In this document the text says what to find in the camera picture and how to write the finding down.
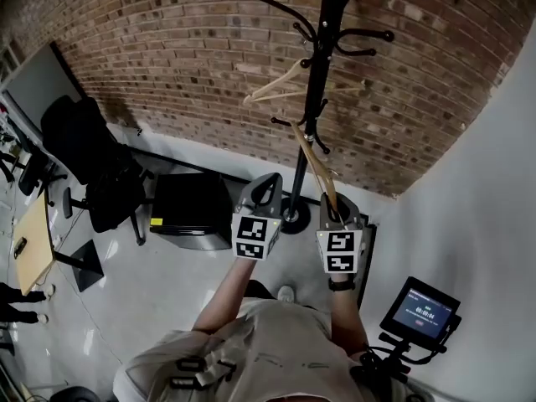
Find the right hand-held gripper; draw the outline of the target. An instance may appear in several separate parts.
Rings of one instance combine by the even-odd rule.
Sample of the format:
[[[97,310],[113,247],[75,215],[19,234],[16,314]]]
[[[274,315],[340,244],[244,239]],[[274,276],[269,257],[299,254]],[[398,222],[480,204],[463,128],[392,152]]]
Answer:
[[[326,193],[321,196],[320,230],[317,246],[327,274],[356,274],[362,253],[363,230],[358,206],[346,196],[338,196],[338,213]],[[345,229],[338,227],[338,214]]]

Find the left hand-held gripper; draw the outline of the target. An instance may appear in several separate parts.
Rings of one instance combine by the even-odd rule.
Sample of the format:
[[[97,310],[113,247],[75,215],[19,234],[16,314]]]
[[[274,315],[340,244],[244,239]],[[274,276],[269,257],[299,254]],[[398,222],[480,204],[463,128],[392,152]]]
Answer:
[[[244,186],[235,205],[231,230],[237,258],[266,260],[281,233],[282,176],[268,173]]]

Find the wooden hanger with metal hook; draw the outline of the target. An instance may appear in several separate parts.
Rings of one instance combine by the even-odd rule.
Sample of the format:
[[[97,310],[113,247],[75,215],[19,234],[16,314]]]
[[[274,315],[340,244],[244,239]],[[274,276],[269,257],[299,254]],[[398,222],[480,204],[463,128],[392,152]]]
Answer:
[[[309,145],[306,139],[306,135],[300,131],[295,122],[291,122],[291,128],[295,134],[296,140],[301,147],[301,150],[304,152],[306,159],[312,168],[312,172],[314,178],[316,179],[320,194],[325,193],[327,195],[328,202],[332,207],[335,217],[338,219],[338,222],[343,225],[343,228],[346,229],[347,226],[343,222],[343,219],[338,210],[337,191],[335,189],[335,185],[329,174],[329,171],[324,166],[324,164],[317,158],[315,152],[312,150],[312,147]]]

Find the black coat rack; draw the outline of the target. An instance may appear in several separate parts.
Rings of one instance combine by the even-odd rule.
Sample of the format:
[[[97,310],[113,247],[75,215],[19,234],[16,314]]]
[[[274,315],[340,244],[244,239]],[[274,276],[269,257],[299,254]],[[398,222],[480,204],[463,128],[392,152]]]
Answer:
[[[394,40],[394,33],[390,30],[371,30],[366,28],[341,28],[344,9],[350,0],[322,0],[318,27],[314,28],[309,21],[298,11],[279,3],[275,0],[258,0],[273,8],[287,13],[294,17],[296,21],[293,28],[304,38],[312,43],[312,55],[305,59],[311,59],[307,94],[305,95],[305,107],[302,119],[296,123],[300,131],[306,135],[310,146],[316,143],[325,154],[330,149],[320,139],[317,132],[317,120],[328,103],[324,96],[328,93],[326,89],[327,75],[330,69],[332,53],[338,51],[346,56],[374,56],[375,49],[362,49],[350,51],[343,49],[339,41],[346,36],[365,37],[372,39],[382,39],[385,42]],[[291,127],[290,121],[284,121],[276,117],[271,118],[273,124]],[[281,205],[283,233],[295,235],[301,233],[311,221],[311,213],[306,202],[301,199],[302,185],[305,180],[307,169],[311,168],[304,152],[299,147],[296,164],[296,171],[292,184],[291,194],[285,198]]]

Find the person's right forearm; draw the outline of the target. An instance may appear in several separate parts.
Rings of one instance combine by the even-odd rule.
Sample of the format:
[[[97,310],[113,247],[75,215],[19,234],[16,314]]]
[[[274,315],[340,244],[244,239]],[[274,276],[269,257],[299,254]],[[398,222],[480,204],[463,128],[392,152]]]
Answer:
[[[329,278],[345,281],[353,277],[350,274],[330,274]],[[369,341],[359,314],[355,289],[331,293],[332,341],[348,356],[365,351]]]

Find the person's left forearm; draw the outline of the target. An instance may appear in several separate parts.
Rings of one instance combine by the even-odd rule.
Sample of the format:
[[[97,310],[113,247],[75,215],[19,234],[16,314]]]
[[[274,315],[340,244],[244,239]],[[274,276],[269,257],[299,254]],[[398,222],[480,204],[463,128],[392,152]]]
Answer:
[[[193,331],[212,334],[237,318],[255,266],[255,260],[234,260],[216,292],[199,313]]]

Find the pale wooden hanger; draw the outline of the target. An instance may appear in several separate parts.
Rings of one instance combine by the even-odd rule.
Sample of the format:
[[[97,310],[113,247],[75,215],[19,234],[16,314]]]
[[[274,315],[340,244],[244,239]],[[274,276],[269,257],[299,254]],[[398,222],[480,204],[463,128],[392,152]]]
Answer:
[[[272,82],[260,87],[259,89],[251,92],[243,99],[244,105],[249,105],[253,102],[268,101],[280,98],[294,97],[306,95],[307,90],[290,90],[279,94],[271,94],[273,90],[283,90],[284,86],[292,79],[305,74],[309,71],[312,65],[311,59],[299,59],[293,66],[283,75],[276,78]]]

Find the black box yellow sticker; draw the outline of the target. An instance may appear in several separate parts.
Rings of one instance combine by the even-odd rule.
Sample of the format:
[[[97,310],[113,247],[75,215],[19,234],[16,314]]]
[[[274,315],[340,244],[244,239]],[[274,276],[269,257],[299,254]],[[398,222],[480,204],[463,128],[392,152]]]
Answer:
[[[161,174],[149,229],[189,250],[231,247],[233,205],[224,180],[213,173]]]

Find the person's black trousers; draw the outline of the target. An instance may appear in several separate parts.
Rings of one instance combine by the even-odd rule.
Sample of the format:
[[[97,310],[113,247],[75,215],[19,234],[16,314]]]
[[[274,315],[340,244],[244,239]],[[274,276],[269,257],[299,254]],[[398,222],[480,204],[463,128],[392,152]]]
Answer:
[[[249,280],[246,288],[244,298],[257,298],[264,300],[276,300],[270,291],[259,281]]]

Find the black monitor screen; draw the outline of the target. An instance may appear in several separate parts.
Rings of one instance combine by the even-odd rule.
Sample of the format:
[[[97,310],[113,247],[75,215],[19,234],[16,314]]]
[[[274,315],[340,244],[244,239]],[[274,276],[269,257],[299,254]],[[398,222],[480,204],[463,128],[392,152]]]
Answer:
[[[423,348],[440,342],[460,305],[457,299],[410,276],[380,328]]]

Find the person's beige shirt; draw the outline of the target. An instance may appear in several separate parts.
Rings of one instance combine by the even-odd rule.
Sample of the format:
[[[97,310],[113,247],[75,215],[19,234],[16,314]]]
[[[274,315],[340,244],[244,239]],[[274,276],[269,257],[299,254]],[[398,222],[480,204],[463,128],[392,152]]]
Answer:
[[[177,360],[219,349],[242,354],[230,381],[205,390],[170,388]],[[119,402],[435,402],[423,389],[377,370],[366,352],[348,356],[332,342],[323,313],[255,298],[213,335],[170,332],[118,370],[113,393]]]

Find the black mesh office chair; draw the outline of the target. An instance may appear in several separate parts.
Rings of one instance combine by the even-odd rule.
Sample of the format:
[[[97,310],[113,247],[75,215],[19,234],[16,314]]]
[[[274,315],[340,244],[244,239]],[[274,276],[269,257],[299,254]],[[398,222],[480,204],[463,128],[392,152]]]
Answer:
[[[41,131],[44,149],[85,187],[81,200],[73,198],[70,188],[64,190],[64,217],[71,218],[74,208],[86,210],[98,234],[129,219],[137,243],[143,245],[146,239],[138,227],[137,210],[152,201],[144,183],[154,173],[115,139],[95,99],[86,96],[74,101],[61,96],[45,111]]]

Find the black swivel chair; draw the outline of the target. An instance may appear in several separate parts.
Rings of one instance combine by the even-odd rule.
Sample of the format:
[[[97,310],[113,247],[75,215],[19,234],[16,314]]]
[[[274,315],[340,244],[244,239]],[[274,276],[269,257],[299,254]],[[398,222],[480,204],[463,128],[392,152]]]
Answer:
[[[8,183],[15,180],[13,170],[16,168],[23,170],[18,180],[18,187],[24,195],[30,196],[36,188],[39,188],[40,195],[43,191],[48,191],[51,183],[68,178],[67,174],[56,174],[56,164],[26,136],[19,137],[18,143],[25,152],[29,153],[27,163],[22,164],[18,157],[0,152],[0,170],[4,173]]]

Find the grey partition panel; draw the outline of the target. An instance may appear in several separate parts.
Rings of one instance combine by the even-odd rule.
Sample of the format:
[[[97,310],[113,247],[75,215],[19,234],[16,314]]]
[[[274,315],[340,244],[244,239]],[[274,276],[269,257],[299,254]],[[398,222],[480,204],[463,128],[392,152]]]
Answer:
[[[0,84],[0,102],[26,134],[38,139],[44,113],[63,95],[77,102],[85,92],[55,42],[43,45]]]

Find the black round base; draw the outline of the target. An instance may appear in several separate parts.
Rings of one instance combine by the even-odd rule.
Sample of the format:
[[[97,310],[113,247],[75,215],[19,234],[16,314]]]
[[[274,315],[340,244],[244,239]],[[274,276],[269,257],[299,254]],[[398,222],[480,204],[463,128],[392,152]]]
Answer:
[[[51,395],[49,402],[101,402],[101,399],[86,387],[72,386]]]

